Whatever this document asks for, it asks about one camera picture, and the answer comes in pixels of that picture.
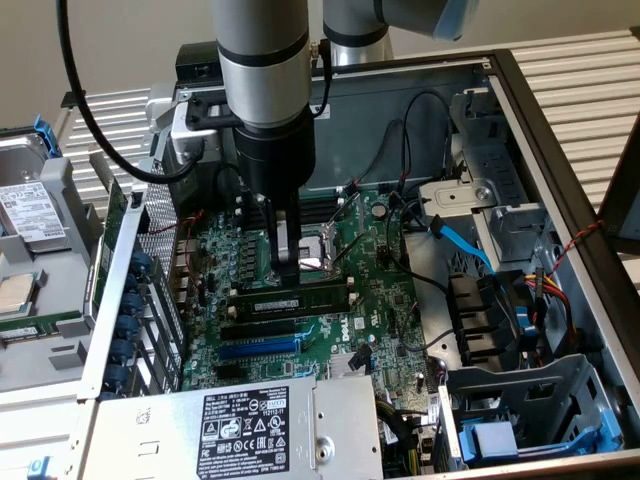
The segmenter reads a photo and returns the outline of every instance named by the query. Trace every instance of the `black plastic component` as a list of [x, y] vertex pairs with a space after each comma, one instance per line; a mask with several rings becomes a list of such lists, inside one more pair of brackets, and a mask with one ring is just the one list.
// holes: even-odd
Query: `black plastic component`
[[237, 363], [218, 365], [215, 367], [215, 372], [220, 380], [233, 380], [242, 377], [242, 368]]
[[216, 290], [216, 276], [213, 273], [207, 275], [207, 290], [209, 292], [215, 292]]
[[509, 318], [503, 312], [503, 308], [509, 311], [507, 305], [513, 309], [522, 306], [527, 312], [533, 312], [523, 272], [514, 270], [498, 276], [500, 282], [493, 275], [478, 279], [454, 274], [449, 279], [449, 313], [464, 366], [480, 366], [493, 372], [511, 371], [519, 368], [521, 352], [536, 348], [538, 336], [525, 334], [517, 323], [515, 311], [510, 312]]
[[355, 180], [349, 182], [349, 184], [344, 187], [344, 193], [347, 194], [347, 197], [355, 194], [358, 191], [358, 185], [356, 185]]
[[391, 184], [389, 184], [388, 182], [386, 183], [379, 183], [378, 184], [378, 194], [379, 195], [385, 195], [387, 193], [391, 192]]
[[349, 360], [349, 368], [355, 372], [364, 365], [366, 370], [370, 370], [372, 353], [373, 350], [371, 350], [371, 347], [367, 343], [363, 343], [358, 351], [354, 353], [353, 357], [351, 357], [351, 359]]
[[187, 43], [176, 57], [178, 84], [222, 84], [218, 42]]
[[268, 323], [248, 323], [243, 325], [233, 325], [220, 329], [220, 339], [222, 340], [242, 340], [246, 338], [266, 338], [279, 335], [293, 335], [296, 331], [294, 320], [283, 320], [281, 322]]
[[397, 338], [398, 333], [396, 329], [398, 326], [398, 321], [397, 321], [396, 311], [393, 308], [389, 309], [389, 313], [387, 315], [387, 322], [388, 322], [389, 336], [391, 338]]
[[378, 260], [378, 264], [384, 269], [389, 269], [389, 262], [391, 260], [389, 256], [389, 246], [388, 245], [378, 245], [376, 248], [376, 260]]
[[204, 282], [198, 283], [198, 305], [205, 307], [207, 305], [207, 297], [204, 293]]
[[[86, 95], [86, 90], [82, 90], [82, 95]], [[78, 101], [76, 100], [76, 96], [73, 92], [67, 92], [62, 97], [62, 102], [60, 103], [60, 108], [75, 108], [78, 106]]]
[[440, 233], [440, 230], [442, 229], [442, 227], [444, 227], [444, 220], [442, 220], [442, 218], [440, 218], [440, 215], [436, 215], [435, 217], [433, 217], [433, 220], [431, 221], [431, 232], [433, 232], [433, 236], [436, 237], [438, 240], [440, 240], [442, 238], [442, 233]]
[[243, 121], [233, 113], [212, 117], [209, 115], [212, 107], [226, 105], [227, 95], [224, 90], [194, 93], [187, 106], [185, 124], [189, 130], [219, 130], [222, 128], [242, 127]]

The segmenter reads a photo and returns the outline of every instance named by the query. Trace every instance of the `black pcie slot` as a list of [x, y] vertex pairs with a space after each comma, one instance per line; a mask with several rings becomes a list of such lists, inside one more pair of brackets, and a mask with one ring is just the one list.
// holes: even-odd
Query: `black pcie slot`
[[278, 335], [293, 335], [296, 331], [296, 323], [293, 320], [269, 323], [247, 323], [233, 325], [220, 329], [222, 340], [244, 340], [247, 338], [266, 338]]

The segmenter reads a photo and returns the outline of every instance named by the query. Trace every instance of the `hard drive label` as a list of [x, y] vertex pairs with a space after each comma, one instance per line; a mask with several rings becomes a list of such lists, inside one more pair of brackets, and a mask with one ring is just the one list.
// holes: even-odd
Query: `hard drive label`
[[64, 238], [64, 229], [42, 183], [0, 187], [0, 202], [15, 233], [25, 242]]
[[289, 387], [207, 395], [198, 477], [245, 478], [289, 471]]

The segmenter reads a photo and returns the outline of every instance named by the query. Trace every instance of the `red cable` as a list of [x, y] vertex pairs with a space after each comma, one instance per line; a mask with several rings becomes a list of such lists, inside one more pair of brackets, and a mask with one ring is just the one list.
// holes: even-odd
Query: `red cable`
[[576, 236], [573, 238], [573, 240], [571, 240], [569, 243], [567, 243], [567, 245], [564, 247], [564, 250], [562, 250], [562, 253], [560, 254], [558, 259], [556, 260], [556, 263], [553, 265], [553, 268], [551, 269], [551, 272], [549, 273], [549, 276], [554, 274], [554, 272], [558, 269], [558, 267], [562, 263], [562, 260], [564, 260], [564, 257], [567, 254], [567, 252], [571, 249], [571, 247], [573, 247], [578, 242], [578, 240], [580, 240], [581, 238], [585, 237], [586, 235], [590, 234], [591, 232], [594, 232], [597, 229], [602, 228], [602, 227], [604, 227], [604, 222], [602, 220], [598, 220], [596, 223], [592, 223], [591, 225], [589, 225], [584, 230], [580, 230], [576, 234]]

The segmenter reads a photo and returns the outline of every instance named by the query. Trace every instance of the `silver cylinder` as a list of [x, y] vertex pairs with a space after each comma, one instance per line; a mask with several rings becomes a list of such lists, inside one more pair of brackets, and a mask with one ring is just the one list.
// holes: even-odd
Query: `silver cylinder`
[[218, 42], [238, 55], [283, 50], [309, 29], [306, 0], [212, 0]]
[[291, 120], [309, 103], [309, 42], [294, 57], [267, 67], [248, 67], [220, 57], [229, 108], [246, 123], [272, 128]]
[[311, 54], [306, 0], [213, 0], [229, 108], [273, 128], [306, 108]]
[[393, 60], [393, 48], [389, 33], [366, 47], [345, 47], [331, 43], [331, 61], [333, 65], [345, 66], [368, 62]]

